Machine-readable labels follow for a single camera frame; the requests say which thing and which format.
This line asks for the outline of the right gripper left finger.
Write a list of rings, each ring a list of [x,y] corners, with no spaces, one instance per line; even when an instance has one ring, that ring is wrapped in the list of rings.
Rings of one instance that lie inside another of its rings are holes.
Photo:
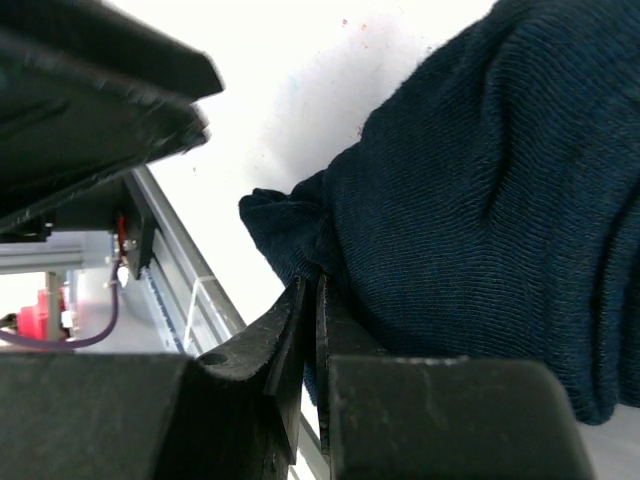
[[[1,357],[5,479],[283,479],[296,460],[306,284],[199,356]]]

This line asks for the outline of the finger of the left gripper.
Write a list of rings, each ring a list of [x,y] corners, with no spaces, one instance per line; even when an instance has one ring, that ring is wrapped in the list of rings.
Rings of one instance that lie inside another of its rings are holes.
[[[1,229],[204,144],[210,58],[100,1],[1,5]]]

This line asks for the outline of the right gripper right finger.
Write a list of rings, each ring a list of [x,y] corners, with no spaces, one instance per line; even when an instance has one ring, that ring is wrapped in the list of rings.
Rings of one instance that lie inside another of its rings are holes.
[[[398,357],[316,296],[321,448],[335,479],[591,479],[567,395],[524,360]]]

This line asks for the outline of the dark navy sock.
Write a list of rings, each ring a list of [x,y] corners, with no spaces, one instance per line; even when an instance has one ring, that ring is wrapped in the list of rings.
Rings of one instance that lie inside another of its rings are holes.
[[[397,355],[541,361],[588,424],[637,406],[638,3],[496,3],[239,211],[281,280],[329,276]]]

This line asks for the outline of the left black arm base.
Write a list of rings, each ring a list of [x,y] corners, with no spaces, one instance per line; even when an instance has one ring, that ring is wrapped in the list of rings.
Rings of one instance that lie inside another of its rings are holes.
[[[1,231],[1,272],[93,268],[122,246],[135,279],[152,257],[157,222],[134,173],[127,173]]]

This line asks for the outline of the aluminium table frame rail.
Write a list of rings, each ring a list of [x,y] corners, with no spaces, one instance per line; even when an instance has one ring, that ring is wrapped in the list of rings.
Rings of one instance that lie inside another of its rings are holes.
[[[199,357],[223,344],[247,325],[207,265],[152,174],[132,172],[140,183],[157,222],[152,257],[135,279],[124,248],[93,268],[37,271],[46,278],[43,310],[46,330],[53,333],[60,309],[57,285],[69,283],[68,302],[79,314],[78,343],[84,353],[168,353]],[[22,339],[5,340],[1,357],[13,352],[49,352],[46,346]],[[296,460],[283,479],[326,479],[329,466],[318,438],[301,414]]]

